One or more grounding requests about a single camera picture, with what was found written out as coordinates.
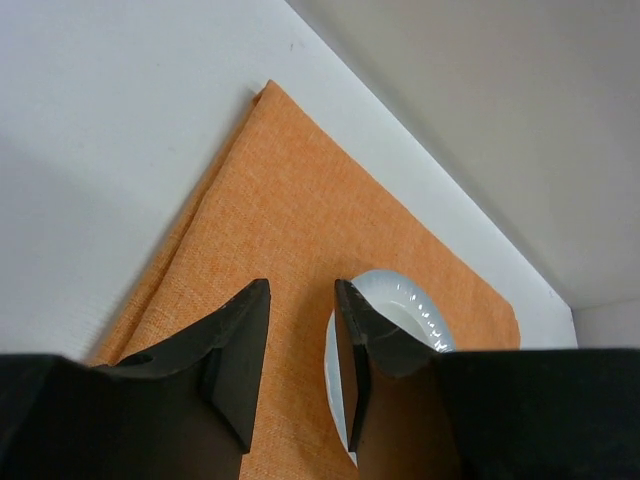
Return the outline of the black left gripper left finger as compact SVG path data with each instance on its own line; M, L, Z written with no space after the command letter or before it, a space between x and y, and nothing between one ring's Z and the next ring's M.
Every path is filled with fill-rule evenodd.
M118 455L249 452L270 311L266 279L98 373L111 388L100 442Z

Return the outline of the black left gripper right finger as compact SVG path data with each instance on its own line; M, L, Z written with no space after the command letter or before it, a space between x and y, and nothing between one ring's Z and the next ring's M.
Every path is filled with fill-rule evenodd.
M373 393L373 373L400 378L414 372L427 355L442 352L396 327L349 280L334 283L333 316L348 435L346 449L355 453Z

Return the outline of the white ceramic plate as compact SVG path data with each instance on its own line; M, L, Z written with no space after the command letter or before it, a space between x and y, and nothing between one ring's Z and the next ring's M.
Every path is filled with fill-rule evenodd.
M437 352L456 349L449 326L434 301L407 276L392 270L374 269L353 278L351 283L378 313L421 343ZM340 441L347 447L334 316L329 317L326 329L324 377L329 409Z

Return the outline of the orange cloth placemat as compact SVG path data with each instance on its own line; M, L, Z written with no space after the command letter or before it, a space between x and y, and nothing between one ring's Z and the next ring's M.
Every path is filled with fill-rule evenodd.
M326 328L335 281L376 268L427 292L457 346L519 347L512 306L269 82L198 182L94 360L114 363L153 345L265 278L268 341L240 475L353 479L327 402Z

